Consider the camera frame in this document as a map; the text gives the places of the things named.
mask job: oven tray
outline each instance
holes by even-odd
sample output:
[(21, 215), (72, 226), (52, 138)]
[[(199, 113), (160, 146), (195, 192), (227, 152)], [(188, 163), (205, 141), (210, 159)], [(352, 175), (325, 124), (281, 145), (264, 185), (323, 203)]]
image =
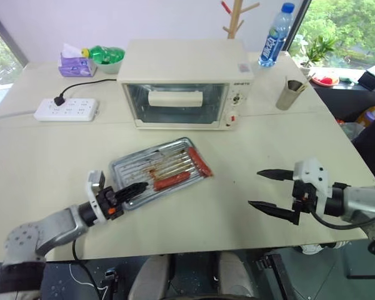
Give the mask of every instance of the oven tray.
[[(204, 179), (193, 164), (187, 152), (188, 147), (194, 147), (192, 141), (187, 137), (182, 137), (111, 162), (112, 178), (118, 189), (125, 188), (132, 183), (147, 182), (149, 184), (142, 194), (133, 198), (132, 201), (124, 202), (123, 208), (128, 211), (136, 209), (149, 201)], [(153, 177), (159, 180), (183, 171), (191, 173), (188, 180), (162, 191), (153, 189)]]

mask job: oven handle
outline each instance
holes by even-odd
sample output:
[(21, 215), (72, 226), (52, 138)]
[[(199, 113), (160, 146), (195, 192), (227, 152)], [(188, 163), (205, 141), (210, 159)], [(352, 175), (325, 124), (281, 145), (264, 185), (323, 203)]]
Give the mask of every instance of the oven handle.
[(149, 91), (149, 104), (169, 108), (200, 108), (203, 105), (203, 92)]

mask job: table surface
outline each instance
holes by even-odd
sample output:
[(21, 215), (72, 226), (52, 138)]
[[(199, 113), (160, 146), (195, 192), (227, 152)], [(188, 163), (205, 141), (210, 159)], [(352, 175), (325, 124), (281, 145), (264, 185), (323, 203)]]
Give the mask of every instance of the table surface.
[[(317, 157), (334, 181), (375, 185), (360, 155), (312, 88), (288, 111), (275, 108), (285, 77), (304, 76), (288, 54), (255, 74), (247, 107), (233, 131), (137, 130), (115, 82), (79, 86), (68, 97), (96, 98), (93, 122), (37, 122), (31, 114), (0, 119), (0, 261), (8, 232), (87, 201), (89, 170), (102, 169), (113, 184), (109, 163), (127, 154), (189, 137), (214, 177), (162, 197), (115, 221), (92, 227), (77, 243), (84, 258), (108, 258), (193, 251), (268, 248), (365, 238), (360, 229), (335, 231), (302, 214), (300, 226), (267, 216), (247, 201), (269, 201), (290, 209), (292, 182), (256, 175), (270, 168), (293, 169)], [(54, 63), (29, 64), (0, 105), (0, 116), (35, 110), (41, 99), (70, 84), (114, 78), (64, 78)], [(340, 223), (338, 219), (327, 217)], [(70, 245), (51, 251), (49, 260), (72, 259)]]

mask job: blue bottle cap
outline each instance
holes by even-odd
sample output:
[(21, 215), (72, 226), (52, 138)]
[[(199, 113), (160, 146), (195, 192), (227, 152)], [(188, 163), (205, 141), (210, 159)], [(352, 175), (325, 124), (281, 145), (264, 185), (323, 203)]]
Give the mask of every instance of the blue bottle cap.
[(294, 9), (294, 4), (293, 3), (290, 3), (290, 2), (285, 2), (283, 5), (282, 5), (282, 13), (288, 13), (288, 14), (291, 14), (293, 12), (293, 9)]

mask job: wooden coat rack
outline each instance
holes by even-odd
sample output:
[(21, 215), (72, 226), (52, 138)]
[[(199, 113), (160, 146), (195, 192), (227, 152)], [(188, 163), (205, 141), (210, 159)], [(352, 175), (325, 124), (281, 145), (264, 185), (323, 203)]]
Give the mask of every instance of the wooden coat rack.
[(224, 7), (225, 11), (231, 15), (231, 23), (229, 24), (229, 28), (227, 27), (222, 27), (223, 30), (227, 32), (227, 38), (228, 39), (234, 39), (237, 31), (239, 28), (242, 26), (244, 20), (239, 22), (240, 14), (245, 13), (246, 11), (249, 11), (253, 8), (256, 8), (260, 5), (259, 2), (254, 3), (253, 5), (250, 5), (244, 9), (242, 9), (242, 4), (243, 0), (235, 0), (233, 4), (233, 9), (232, 11), (228, 7), (228, 5), (224, 2), (221, 1), (222, 6)]

